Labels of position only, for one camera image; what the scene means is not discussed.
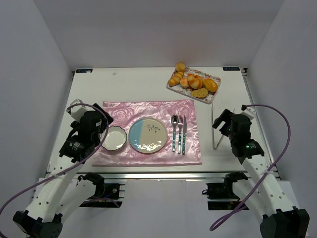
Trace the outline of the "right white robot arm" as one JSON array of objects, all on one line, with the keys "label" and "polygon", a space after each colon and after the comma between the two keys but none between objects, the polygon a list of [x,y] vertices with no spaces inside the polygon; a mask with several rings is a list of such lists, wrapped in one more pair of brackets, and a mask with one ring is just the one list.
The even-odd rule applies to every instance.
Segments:
[{"label": "right white robot arm", "polygon": [[251,120],[255,111],[249,105],[242,106],[242,113],[225,109],[213,122],[222,135],[229,138],[233,155],[249,173],[227,174],[224,187],[229,195],[236,195],[240,203],[232,214],[245,208],[251,210],[260,224],[264,238],[304,238],[310,217],[305,209],[299,209],[280,187],[272,165],[264,150],[251,138]]}]

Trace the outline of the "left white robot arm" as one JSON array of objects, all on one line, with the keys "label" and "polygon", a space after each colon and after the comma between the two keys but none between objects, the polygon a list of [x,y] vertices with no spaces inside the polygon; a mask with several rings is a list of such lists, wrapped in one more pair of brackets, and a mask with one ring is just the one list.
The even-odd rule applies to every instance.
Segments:
[{"label": "left white robot arm", "polygon": [[113,118],[98,104],[91,110],[84,103],[73,104],[67,112],[74,121],[66,141],[59,151],[59,159],[51,176],[24,211],[17,211],[14,223],[32,238],[56,238],[66,219],[104,182],[97,174],[85,175],[75,188],[66,192],[74,176],[84,163],[97,152],[108,133]]}]

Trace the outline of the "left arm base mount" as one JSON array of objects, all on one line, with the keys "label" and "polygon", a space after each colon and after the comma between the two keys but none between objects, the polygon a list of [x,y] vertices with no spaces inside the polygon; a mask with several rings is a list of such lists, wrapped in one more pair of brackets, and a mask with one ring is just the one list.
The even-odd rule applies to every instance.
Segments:
[{"label": "left arm base mount", "polygon": [[104,183],[95,185],[95,193],[86,199],[80,207],[84,208],[120,208],[125,196],[125,183],[99,179]]}]

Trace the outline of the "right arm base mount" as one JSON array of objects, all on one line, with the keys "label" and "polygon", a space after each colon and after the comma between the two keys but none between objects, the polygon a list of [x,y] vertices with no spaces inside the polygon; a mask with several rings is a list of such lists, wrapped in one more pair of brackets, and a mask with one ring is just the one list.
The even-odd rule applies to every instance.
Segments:
[{"label": "right arm base mount", "polygon": [[233,193],[233,183],[239,180],[248,180],[242,172],[229,173],[223,182],[207,183],[207,188],[202,191],[202,195],[208,198],[208,210],[233,210],[240,202],[240,198]]}]

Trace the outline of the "golden bagel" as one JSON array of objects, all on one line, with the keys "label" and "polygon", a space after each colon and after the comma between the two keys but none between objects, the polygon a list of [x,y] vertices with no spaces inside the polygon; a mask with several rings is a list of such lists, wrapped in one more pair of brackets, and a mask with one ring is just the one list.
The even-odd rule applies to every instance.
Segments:
[{"label": "golden bagel", "polygon": [[203,79],[199,75],[194,75],[190,73],[187,75],[187,81],[189,86],[196,90],[201,89],[203,86]]}]

